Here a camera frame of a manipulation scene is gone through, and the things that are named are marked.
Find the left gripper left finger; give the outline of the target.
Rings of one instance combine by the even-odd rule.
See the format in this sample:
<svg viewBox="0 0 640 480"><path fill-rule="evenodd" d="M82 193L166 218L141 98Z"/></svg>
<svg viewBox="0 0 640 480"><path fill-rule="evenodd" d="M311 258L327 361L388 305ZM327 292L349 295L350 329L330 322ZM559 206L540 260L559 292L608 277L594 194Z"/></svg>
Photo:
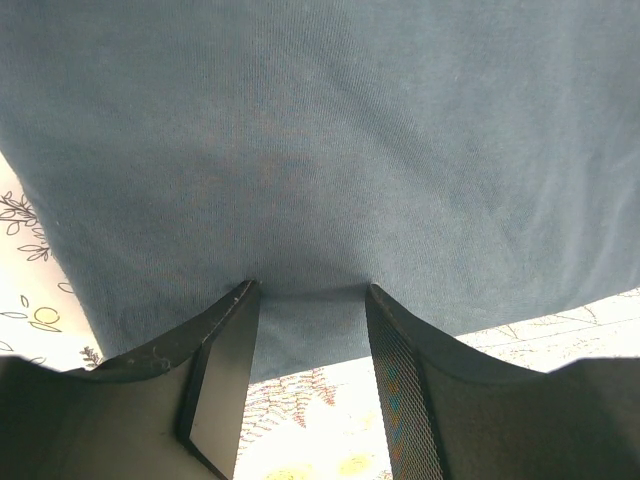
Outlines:
<svg viewBox="0 0 640 480"><path fill-rule="evenodd" d="M231 478L259 310L259 287L246 281L93 370L3 357L2 477Z"/></svg>

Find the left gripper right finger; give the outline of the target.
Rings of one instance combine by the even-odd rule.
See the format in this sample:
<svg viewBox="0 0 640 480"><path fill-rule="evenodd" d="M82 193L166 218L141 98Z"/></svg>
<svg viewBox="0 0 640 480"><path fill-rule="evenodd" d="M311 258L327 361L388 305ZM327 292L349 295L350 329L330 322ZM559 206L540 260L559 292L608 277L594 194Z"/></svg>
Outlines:
<svg viewBox="0 0 640 480"><path fill-rule="evenodd" d="M549 373L482 353L378 286L366 320L396 479L635 479L639 362Z"/></svg>

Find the blue-grey t-shirt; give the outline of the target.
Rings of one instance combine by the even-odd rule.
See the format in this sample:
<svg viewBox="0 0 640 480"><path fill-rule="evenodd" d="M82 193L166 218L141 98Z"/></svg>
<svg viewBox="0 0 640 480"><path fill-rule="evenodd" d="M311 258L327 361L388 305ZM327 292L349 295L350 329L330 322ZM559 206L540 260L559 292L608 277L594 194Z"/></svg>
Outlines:
<svg viewBox="0 0 640 480"><path fill-rule="evenodd" d="M262 292L251 378L639 284L635 1L5 1L1 151L106 357Z"/></svg>

